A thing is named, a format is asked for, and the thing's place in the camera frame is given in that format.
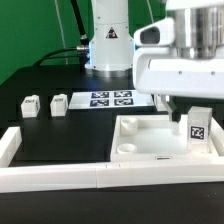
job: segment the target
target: white tray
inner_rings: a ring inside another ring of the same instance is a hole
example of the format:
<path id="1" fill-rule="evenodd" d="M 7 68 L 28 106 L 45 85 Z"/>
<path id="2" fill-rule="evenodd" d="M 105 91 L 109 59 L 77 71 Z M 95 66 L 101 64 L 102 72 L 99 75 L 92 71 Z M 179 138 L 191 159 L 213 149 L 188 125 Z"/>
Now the white tray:
<path id="1" fill-rule="evenodd" d="M 134 135 L 127 136 L 121 133 L 120 123 L 122 119 L 129 118 L 137 119 L 138 131 Z M 219 135 L 223 135 L 223 138 L 217 139 L 217 130 Z M 118 147 L 125 144 L 135 146 L 137 150 L 134 153 L 129 152 L 128 149 L 127 153 L 118 152 Z M 224 154 L 223 145 L 224 132 L 214 119 L 212 119 L 209 151 L 200 152 L 187 149 L 187 115 L 182 116 L 179 124 L 170 122 L 167 115 L 118 116 L 111 150 L 111 161 L 216 158 Z"/>

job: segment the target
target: circular hole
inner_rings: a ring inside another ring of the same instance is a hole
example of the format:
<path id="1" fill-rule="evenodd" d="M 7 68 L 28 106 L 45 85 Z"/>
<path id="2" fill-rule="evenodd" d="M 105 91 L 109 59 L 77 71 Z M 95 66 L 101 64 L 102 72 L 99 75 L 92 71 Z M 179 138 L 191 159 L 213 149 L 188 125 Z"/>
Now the circular hole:
<path id="1" fill-rule="evenodd" d="M 137 121 L 136 118 L 132 117 L 132 118 L 124 118 L 121 120 L 123 123 L 126 123 L 126 124 L 130 124 L 130 123 L 134 123 Z"/>
<path id="2" fill-rule="evenodd" d="M 120 154 L 133 154 L 137 151 L 137 146 L 134 144 L 121 144 L 117 147 L 117 152 Z"/>

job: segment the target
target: warning label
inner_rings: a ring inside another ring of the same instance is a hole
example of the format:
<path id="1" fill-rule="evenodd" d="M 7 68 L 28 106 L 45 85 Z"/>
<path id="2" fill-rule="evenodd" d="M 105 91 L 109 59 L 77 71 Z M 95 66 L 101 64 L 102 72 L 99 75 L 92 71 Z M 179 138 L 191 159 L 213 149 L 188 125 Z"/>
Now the warning label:
<path id="1" fill-rule="evenodd" d="M 118 38 L 116 32 L 114 31 L 114 28 L 111 27 L 109 33 L 107 34 L 107 39 L 114 39 Z"/>

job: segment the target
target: black tabletop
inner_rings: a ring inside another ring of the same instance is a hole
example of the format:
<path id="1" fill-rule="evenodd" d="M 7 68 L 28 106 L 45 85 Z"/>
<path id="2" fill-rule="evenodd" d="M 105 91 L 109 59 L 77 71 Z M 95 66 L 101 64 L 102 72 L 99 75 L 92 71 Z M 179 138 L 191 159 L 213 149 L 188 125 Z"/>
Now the black tabletop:
<path id="1" fill-rule="evenodd" d="M 132 76 L 99 79 L 79 66 L 27 67 L 0 86 L 0 136 L 20 126 L 23 143 L 10 166 L 110 161 L 117 115 L 156 114 L 154 107 L 69 110 L 52 118 L 54 95 L 133 89 Z M 25 96 L 40 96 L 37 118 L 23 119 Z M 221 100 L 176 98 L 187 113 L 192 105 L 213 108 L 223 127 Z M 224 184 L 171 184 L 107 189 L 0 194 L 0 223 L 223 223 Z"/>

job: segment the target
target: dark green wall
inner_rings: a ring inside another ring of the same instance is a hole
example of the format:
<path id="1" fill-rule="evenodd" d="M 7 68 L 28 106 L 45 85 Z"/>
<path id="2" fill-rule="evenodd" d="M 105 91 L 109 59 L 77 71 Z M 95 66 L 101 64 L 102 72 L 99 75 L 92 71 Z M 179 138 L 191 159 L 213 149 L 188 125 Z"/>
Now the dark green wall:
<path id="1" fill-rule="evenodd" d="M 164 17 L 164 6 L 151 0 L 154 19 Z M 79 44 L 70 0 L 58 0 L 68 47 Z M 90 0 L 78 0 L 85 29 L 93 35 Z M 145 0 L 129 0 L 130 34 L 151 23 Z M 32 65 L 44 54 L 63 48 L 54 0 L 0 1 L 0 84 L 17 69 Z M 50 63 L 62 64 L 64 60 Z"/>

